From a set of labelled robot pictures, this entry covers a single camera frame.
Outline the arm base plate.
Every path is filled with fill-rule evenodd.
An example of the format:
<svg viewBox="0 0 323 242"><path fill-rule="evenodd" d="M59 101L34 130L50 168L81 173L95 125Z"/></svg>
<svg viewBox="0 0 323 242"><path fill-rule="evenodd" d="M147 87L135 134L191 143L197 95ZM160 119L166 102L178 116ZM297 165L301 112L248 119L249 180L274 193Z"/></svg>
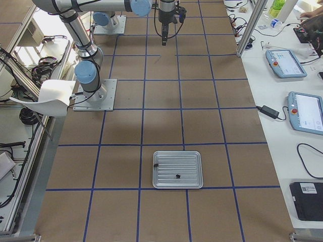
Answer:
<svg viewBox="0 0 323 242"><path fill-rule="evenodd" d="M83 92L79 84L78 92L73 105L74 111L113 111L117 88L117 79L104 79L101 81L101 87L95 93Z"/></svg>
<svg viewBox="0 0 323 242"><path fill-rule="evenodd" d="M94 35L118 35L125 32L126 16L124 15L110 17L103 12L95 12L93 18L95 22Z"/></svg>

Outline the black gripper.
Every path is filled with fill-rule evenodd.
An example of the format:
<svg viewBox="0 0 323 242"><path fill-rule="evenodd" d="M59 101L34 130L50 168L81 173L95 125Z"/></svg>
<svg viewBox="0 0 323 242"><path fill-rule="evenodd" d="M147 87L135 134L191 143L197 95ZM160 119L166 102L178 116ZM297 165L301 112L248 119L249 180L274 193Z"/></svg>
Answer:
<svg viewBox="0 0 323 242"><path fill-rule="evenodd" d="M176 16L179 16L179 22L182 24L186 18L186 9L180 6L180 1L159 1L158 2L158 20L162 23L161 39L162 46L166 46L170 23L177 23Z"/></svg>

